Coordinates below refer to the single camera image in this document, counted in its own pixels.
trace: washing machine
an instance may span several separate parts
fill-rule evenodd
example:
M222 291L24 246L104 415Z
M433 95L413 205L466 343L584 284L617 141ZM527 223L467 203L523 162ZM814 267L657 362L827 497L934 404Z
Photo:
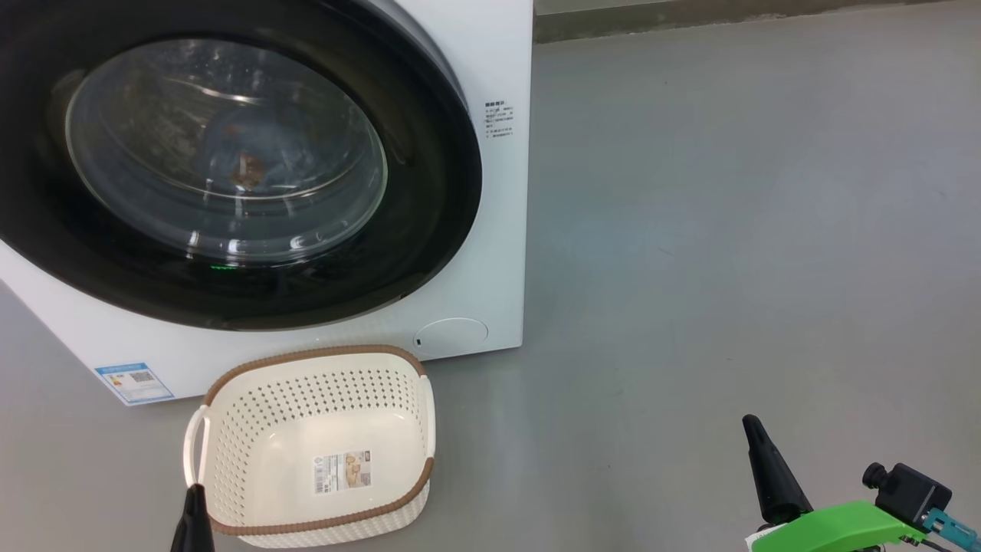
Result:
M522 342L532 0L13 0L0 278L127 405Z

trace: white plastic basket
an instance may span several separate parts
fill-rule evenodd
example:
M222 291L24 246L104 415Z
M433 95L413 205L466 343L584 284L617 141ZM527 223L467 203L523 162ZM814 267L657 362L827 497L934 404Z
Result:
M396 347L338 347L222 376L187 426L184 478L205 487L214 530L264 548L320 546L412 523L435 449L422 365Z

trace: product sticker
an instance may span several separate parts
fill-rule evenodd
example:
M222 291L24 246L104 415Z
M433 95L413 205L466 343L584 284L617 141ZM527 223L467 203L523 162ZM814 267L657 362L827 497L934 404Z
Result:
M763 538L764 536L770 534L771 532L779 529L780 527L782 527L782 525L777 525L775 527L769 527L769 528L766 528L766 529L764 529L764 530L762 530L762 531L760 531L758 533L753 533L750 536L746 537L746 547L749 549L749 552L752 552L752 544L754 542L756 542L757 540L759 540L759 539Z
M370 486L371 451L331 454L313 459L315 495Z
M174 394L143 362L95 368L95 373L128 405L174 398Z
M484 104L484 137L504 138L514 134L514 107L504 100Z

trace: blue connector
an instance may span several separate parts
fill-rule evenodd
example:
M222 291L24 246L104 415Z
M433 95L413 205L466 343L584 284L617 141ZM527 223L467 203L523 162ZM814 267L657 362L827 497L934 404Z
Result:
M981 552L981 540L978 540L978 532L941 510L936 508L931 510L927 514L923 526L967 550L967 552Z

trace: concrete floor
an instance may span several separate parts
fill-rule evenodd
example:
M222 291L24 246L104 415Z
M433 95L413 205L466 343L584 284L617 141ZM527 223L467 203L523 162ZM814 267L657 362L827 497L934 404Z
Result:
M981 5L549 45L533 124L526 345L431 364L427 510L334 550L740 550L746 413L815 507L904 462L981 524ZM169 549L196 402L0 328L3 548Z

